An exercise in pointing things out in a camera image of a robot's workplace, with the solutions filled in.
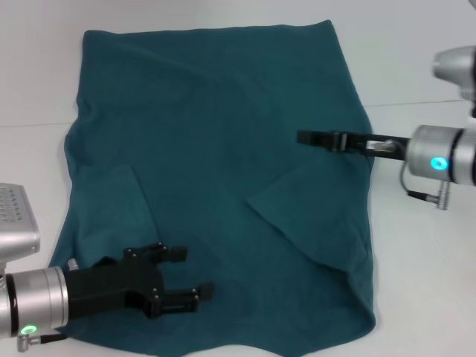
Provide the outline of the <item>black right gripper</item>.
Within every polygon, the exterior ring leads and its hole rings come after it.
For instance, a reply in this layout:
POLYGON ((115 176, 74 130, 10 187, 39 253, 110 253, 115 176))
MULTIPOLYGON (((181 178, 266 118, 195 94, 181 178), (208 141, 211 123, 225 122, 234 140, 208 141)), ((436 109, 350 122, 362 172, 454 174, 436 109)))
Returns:
POLYGON ((323 147, 331 152, 347 151, 371 158, 388 158, 398 161, 405 160, 409 140, 409 138, 388 135, 297 131, 299 144, 323 147))

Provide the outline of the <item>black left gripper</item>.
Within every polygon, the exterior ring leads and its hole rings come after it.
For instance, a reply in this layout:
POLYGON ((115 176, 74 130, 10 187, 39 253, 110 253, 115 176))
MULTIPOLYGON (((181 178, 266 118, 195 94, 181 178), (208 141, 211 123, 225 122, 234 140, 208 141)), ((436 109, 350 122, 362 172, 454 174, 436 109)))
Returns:
POLYGON ((162 242, 128 248, 120 260, 105 257, 90 268, 64 273, 68 292, 68 318, 75 320, 119 309, 138 309, 148 318, 161 314, 198 312, 211 300, 214 285, 166 291, 158 263, 187 259, 187 247, 162 242))

